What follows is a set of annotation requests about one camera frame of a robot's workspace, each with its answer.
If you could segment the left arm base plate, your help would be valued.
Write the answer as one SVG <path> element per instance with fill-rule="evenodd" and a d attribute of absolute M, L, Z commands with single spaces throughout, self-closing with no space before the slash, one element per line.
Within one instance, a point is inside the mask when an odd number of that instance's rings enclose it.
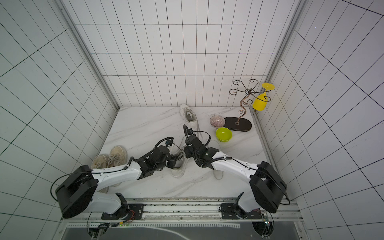
<path fill-rule="evenodd" d="M 101 216 L 102 220 L 141 220 L 144 204 L 126 204 L 122 205 L 113 214 L 103 213 Z"/>

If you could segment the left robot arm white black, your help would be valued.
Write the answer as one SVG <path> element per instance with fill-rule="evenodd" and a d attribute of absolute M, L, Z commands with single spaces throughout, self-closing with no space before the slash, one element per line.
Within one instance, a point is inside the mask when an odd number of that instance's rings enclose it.
<path fill-rule="evenodd" d="M 91 169 L 87 165 L 78 167 L 74 172 L 60 177 L 63 182 L 50 193 L 58 202 L 64 219 L 73 218 L 81 213 L 103 213 L 112 219 L 126 216 L 130 207 L 121 193 L 105 194 L 103 189 L 128 181 L 138 181 L 152 176 L 164 168 L 173 169 L 184 158 L 182 150 L 171 154 L 173 138 L 160 140 L 154 148 L 135 159 L 131 157 L 122 166 Z"/>

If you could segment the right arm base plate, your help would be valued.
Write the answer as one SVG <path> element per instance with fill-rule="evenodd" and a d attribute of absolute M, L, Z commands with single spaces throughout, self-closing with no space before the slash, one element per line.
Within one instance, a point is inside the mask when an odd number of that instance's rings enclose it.
<path fill-rule="evenodd" d="M 263 218 L 259 209 L 247 213 L 235 204 L 221 204 L 219 211 L 223 220 L 261 220 Z"/>

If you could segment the white shoe insole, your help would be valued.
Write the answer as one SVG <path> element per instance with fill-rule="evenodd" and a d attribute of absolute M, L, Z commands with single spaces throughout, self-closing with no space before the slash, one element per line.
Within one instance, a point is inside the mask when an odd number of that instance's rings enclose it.
<path fill-rule="evenodd" d="M 214 170 L 213 174 L 216 180 L 221 180 L 224 176 L 224 172 L 219 170 Z"/>

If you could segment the white sneaker with laces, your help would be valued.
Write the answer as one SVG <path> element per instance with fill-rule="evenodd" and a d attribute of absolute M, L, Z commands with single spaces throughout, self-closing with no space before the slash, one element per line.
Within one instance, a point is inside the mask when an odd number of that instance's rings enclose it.
<path fill-rule="evenodd" d="M 197 133 L 198 137 L 201 137 L 201 133 L 199 132 L 199 122 L 196 113 L 186 104 L 181 104 L 179 106 L 179 111 L 181 117 L 186 122 L 186 126 L 188 127 L 188 129 L 192 129 L 194 133 Z"/>

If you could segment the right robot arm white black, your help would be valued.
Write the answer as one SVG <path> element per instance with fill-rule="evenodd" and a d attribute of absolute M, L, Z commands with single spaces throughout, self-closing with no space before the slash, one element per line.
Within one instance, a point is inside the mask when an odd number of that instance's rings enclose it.
<path fill-rule="evenodd" d="M 269 163 L 240 161 L 202 143 L 186 125 L 183 125 L 183 130 L 186 137 L 185 154 L 187 158 L 192 157 L 198 167 L 229 173 L 250 184 L 251 190 L 241 193 L 235 202 L 239 216 L 257 209 L 272 214 L 278 211 L 286 196 L 287 185 Z"/>

